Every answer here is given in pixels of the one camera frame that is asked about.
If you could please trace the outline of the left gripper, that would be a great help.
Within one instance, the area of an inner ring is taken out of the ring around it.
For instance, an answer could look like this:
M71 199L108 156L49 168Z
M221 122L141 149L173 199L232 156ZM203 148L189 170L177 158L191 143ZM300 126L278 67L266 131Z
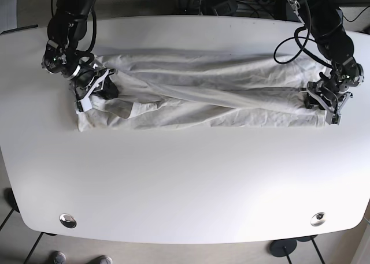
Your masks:
M349 89L364 81L364 70L350 57L344 64L333 62L329 77L322 72L319 76L319 81L310 81L305 88L300 89L306 93L305 107L324 110L326 123L338 125L343 106L353 96Z

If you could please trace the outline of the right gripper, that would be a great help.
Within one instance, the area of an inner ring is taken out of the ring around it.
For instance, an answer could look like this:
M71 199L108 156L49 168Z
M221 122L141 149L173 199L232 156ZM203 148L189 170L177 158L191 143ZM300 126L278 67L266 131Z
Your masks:
M118 98L119 91L110 79L115 70L95 62L95 56L91 52L64 48L55 41L48 40L42 68L70 80L77 100L90 95L105 100Z

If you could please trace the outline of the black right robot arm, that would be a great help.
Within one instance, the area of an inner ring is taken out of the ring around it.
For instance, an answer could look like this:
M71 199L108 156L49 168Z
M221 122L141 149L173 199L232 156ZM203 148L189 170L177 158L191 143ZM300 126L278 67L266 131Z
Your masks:
M91 91L102 99L115 99L119 91L111 81L114 70L94 66L92 50L97 37L97 0L57 0L56 11L47 26L48 42L42 59L42 68L52 74L61 74L74 84L76 98L82 99L78 90ZM79 42L87 33L87 19L92 15L92 38L87 50L78 50Z

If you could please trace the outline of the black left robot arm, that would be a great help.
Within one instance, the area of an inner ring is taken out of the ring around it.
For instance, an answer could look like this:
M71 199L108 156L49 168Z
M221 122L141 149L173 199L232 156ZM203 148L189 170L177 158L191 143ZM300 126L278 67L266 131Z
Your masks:
M339 8L330 0L286 0L303 23L292 39L311 59L331 69L320 73L320 80L308 82L305 106L325 110L328 124L338 125L341 110L353 96L349 91L364 79L364 70L354 58L354 44L343 27Z

